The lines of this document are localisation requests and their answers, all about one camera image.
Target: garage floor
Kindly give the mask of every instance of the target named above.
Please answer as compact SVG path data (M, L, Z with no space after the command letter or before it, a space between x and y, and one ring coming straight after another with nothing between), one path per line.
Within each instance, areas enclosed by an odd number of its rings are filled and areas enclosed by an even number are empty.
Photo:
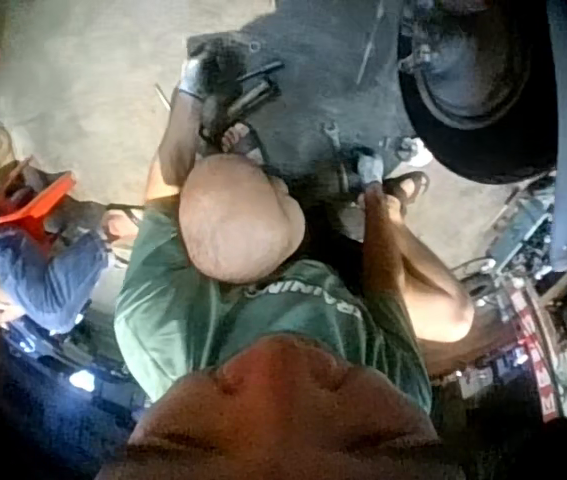
M171 91L188 40L236 32L262 45L251 62L286 61L283 96L253 124L279 166L305 174L329 152L321 121L337 120L346 141L372 146L411 133L394 56L376 53L361 87L353 85L375 10L375 0L0 0L0 122L19 157L75 173L75 198L139 203L167 119L153 85ZM384 51L395 50L393 41L379 37ZM426 170L432 186L409 224L450 266L483 254L512 186L472 183L436 162ZM104 281L106 290L119 276Z

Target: green t-shirt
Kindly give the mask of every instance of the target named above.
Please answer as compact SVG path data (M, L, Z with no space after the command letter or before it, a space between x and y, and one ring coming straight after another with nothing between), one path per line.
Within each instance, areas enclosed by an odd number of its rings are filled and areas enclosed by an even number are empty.
M179 377L222 365L263 336L295 333L379 370L423 409L431 407L414 331L392 296L363 301L312 260L291 263L262 284L220 284L189 263L176 221L151 208L118 298L115 329L152 401Z

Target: blue jeans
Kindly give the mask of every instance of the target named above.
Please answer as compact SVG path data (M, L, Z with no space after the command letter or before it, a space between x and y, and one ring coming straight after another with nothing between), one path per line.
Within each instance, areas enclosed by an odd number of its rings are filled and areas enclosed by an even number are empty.
M106 266L105 244L94 232L48 260L26 232L0 227L1 287L47 330L72 330Z

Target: glove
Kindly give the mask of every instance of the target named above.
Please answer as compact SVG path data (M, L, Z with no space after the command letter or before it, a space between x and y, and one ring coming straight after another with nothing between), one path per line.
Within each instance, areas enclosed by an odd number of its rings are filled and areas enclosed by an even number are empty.
M196 48L181 68L179 91L204 101L210 95L236 89L237 78L245 72L238 49L220 39Z
M357 162L357 171L361 177L363 187L367 187L370 183L383 183L385 174L385 163L383 158L372 149L361 148L357 152L359 155Z

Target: concrete floor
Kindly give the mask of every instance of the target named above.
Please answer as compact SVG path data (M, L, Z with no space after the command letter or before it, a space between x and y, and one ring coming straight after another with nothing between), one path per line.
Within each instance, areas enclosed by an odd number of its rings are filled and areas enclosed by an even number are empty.
M323 0L322 7L329 4L343 9L348 2ZM271 128L273 122L281 124L281 117L276 115L285 115L285 124L294 125L305 118L314 121L326 112L332 113L339 121L344 118L343 123L350 128L346 134L352 139L361 140L362 135L363 141L372 144L380 140L374 131L379 125L388 136L410 133L397 82L392 77L396 74L394 57L388 60L377 55L380 63L371 67L373 78L359 90L353 91L348 83L356 76L353 65L360 62L374 18L376 2L361 2L357 9L364 4L369 7L369 15L364 11L356 18L356 22L363 22L358 28L347 24L345 29L339 24L345 17L325 20L331 35L347 30L356 36L356 41L348 42L353 42L351 48L360 54L350 55L348 51L345 55L352 62L351 68L345 71L341 66L335 71L332 77L336 83L332 85L336 86L327 93L325 88L321 90L322 103L311 112L299 110L298 105L291 108L295 100L297 104L305 103L309 97L291 95L292 87L284 88L277 106L266 107L270 108L269 116L259 114L256 119L259 130L266 130L262 135L266 147L270 142L278 151L287 146L291 148L287 157L291 158L316 150L314 145L299 150L298 145L308 143L303 129L293 131L294 141L279 131L268 136L267 127ZM37 166L47 172L75 173L75 198L103 204L136 204L141 201L147 167L167 119L153 85L158 83L166 92L171 91L189 38L242 29L265 35L263 26L268 25L268 19L276 18L277 5L280 11L287 9L292 20L304 19L308 28L325 26L310 25L299 10L299 5L308 3L292 0L280 0L278 4L273 0L236 0L231 4L221 0L0 0L0 122L12 132L19 157L35 155ZM323 11L314 13L325 16ZM252 30L245 30L246 25ZM281 45L301 41L308 47L312 45L314 37L299 40L299 32L292 33L287 36L281 31L269 32L278 35ZM316 41L325 46L334 38ZM276 40L268 38L271 43ZM328 53L324 49L313 55L323 57ZM338 65L343 52L331 54L330 61L337 59L333 63ZM312 57L304 55L303 65L307 66ZM285 75L293 75L286 78L302 78L303 69L293 63L294 59L286 58L286 62ZM303 84L304 92L320 90L313 82ZM355 133L346 116L359 122L358 129L365 131ZM320 136L320 132L312 128L311 135ZM327 151L329 145L325 139L322 142L321 148ZM483 254L489 239L486 229L512 186L469 182L436 162L426 170L432 186L427 197L410 212L409 224L450 266Z

